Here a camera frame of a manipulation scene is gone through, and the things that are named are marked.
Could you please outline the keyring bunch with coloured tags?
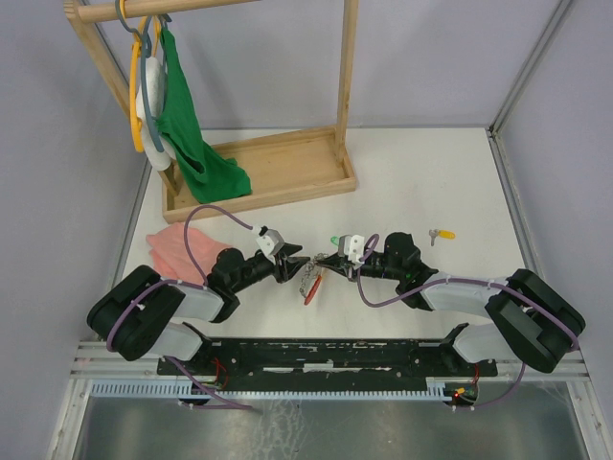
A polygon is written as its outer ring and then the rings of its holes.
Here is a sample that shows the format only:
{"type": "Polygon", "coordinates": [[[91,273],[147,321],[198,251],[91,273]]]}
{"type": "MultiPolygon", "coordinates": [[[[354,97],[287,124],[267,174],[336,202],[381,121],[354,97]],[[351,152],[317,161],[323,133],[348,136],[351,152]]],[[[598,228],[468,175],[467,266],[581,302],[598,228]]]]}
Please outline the keyring bunch with coloured tags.
{"type": "Polygon", "coordinates": [[[328,256],[327,253],[318,253],[304,265],[299,292],[303,297],[303,305],[308,306],[315,297],[324,275],[325,269],[318,263],[328,256]]]}

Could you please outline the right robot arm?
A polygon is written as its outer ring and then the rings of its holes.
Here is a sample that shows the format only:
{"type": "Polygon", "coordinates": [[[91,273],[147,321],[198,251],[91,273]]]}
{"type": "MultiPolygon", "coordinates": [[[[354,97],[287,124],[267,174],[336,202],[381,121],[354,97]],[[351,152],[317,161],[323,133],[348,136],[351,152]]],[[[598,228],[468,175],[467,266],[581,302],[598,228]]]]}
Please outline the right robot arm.
{"type": "Polygon", "coordinates": [[[440,364],[461,375],[473,363],[519,359],[540,373],[552,373],[576,351],[586,323],[582,315],[538,275],[526,268],[507,278],[453,276],[428,266],[411,235],[388,235],[380,251],[377,236],[339,238],[335,253],[317,265],[360,284],[371,278],[397,282],[395,297],[367,300],[370,308],[401,302],[421,311],[455,311],[485,318],[463,324],[445,339],[440,364]]]}

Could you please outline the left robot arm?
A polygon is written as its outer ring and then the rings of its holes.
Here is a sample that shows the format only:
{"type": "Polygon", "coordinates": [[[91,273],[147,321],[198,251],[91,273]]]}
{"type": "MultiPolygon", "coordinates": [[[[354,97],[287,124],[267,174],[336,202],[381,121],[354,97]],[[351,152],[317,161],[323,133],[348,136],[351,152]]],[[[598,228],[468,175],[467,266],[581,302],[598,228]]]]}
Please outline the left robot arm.
{"type": "Polygon", "coordinates": [[[309,261],[297,254],[301,249],[284,243],[272,258],[258,250],[248,259],[235,248],[224,249],[205,286],[164,279],[140,265],[92,307],[86,324],[106,341],[109,351],[127,361],[154,353],[178,358],[190,373],[203,373],[211,365],[211,349],[198,333],[171,320],[224,322],[240,305],[241,291],[268,277],[279,284],[291,280],[309,261]]]}

